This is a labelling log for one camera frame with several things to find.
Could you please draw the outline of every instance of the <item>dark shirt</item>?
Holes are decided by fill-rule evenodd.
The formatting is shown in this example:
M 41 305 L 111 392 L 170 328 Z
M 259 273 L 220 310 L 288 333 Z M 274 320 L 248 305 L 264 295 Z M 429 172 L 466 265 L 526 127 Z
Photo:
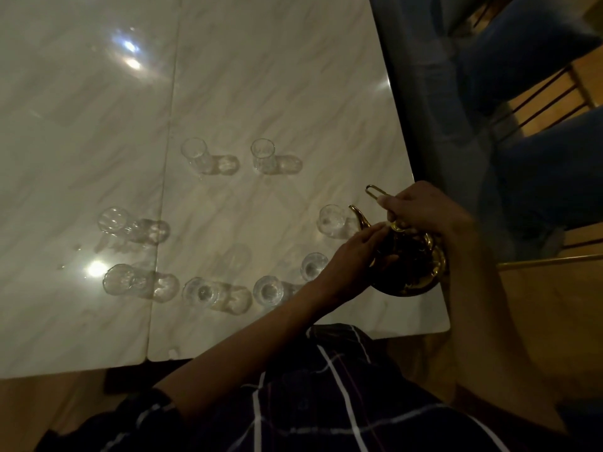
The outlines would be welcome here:
M 48 432 L 36 451 L 567 449 L 565 436 L 461 393 L 471 416 L 404 379 L 361 330 L 313 326 L 192 427 L 154 389 L 73 433 Z

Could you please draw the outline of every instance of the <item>metallic kettle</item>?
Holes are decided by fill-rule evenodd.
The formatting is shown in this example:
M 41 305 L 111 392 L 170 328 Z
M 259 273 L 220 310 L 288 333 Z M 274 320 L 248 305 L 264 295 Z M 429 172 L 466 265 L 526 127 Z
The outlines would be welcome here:
M 375 200 L 377 196 L 370 189 L 377 190 L 381 195 L 389 195 L 376 186 L 366 186 L 366 193 Z M 350 205 L 350 209 L 356 214 L 360 229 L 371 226 L 358 208 Z M 399 259 L 374 275 L 373 287 L 392 296 L 416 296 L 434 288 L 446 272 L 446 255 L 440 238 L 396 222 L 390 226 L 392 231 L 379 247 L 378 253 L 381 256 L 396 254 Z

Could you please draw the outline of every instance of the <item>shirt sleeve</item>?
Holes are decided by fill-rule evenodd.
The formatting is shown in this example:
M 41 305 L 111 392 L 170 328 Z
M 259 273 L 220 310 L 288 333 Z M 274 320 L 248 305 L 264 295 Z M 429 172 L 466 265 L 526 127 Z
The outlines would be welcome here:
M 511 452 L 577 450 L 567 434 L 554 432 L 500 409 L 464 387 L 456 386 L 452 407 L 487 425 Z
M 157 389 L 129 396 L 115 411 L 89 418 L 69 434 L 49 430 L 35 452 L 175 450 L 186 427 L 172 401 Z

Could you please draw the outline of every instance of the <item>teapot spout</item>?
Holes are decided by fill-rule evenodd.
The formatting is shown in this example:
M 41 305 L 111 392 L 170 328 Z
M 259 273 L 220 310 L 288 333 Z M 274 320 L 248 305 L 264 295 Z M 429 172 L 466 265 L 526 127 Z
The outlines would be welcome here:
M 371 226 L 371 224 L 368 223 L 368 220 L 366 219 L 366 217 L 364 217 L 364 214 L 361 213 L 357 207 L 355 207 L 353 204 L 350 204 L 349 207 L 352 210 L 352 212 L 354 212 L 354 214 L 356 214 L 356 218 L 358 219 L 358 223 L 360 224 L 361 230 Z

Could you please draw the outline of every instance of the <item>table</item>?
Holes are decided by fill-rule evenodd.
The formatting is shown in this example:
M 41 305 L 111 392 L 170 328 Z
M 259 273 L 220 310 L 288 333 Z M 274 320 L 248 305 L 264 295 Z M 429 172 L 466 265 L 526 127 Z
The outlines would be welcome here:
M 144 361 L 150 302 L 101 281 L 117 263 L 153 269 L 157 248 L 96 219 L 159 217 L 179 1 L 2 2 L 2 378 Z
M 322 206 L 355 204 L 377 222 L 385 213 L 365 185 L 396 193 L 413 182 L 368 0 L 184 0 L 171 117 L 162 218 L 172 234 L 157 270 L 182 284 L 201 276 L 247 296 L 264 275 L 299 285 L 306 254 L 331 257 L 343 242 L 318 232 Z M 191 137 L 236 156 L 238 171 L 197 176 L 180 154 Z M 255 172 L 260 137 L 301 170 Z M 154 303 L 148 358 L 195 357 L 265 312 Z M 375 338 L 449 327 L 439 287 L 404 299 L 369 288 L 321 320 L 332 322 Z

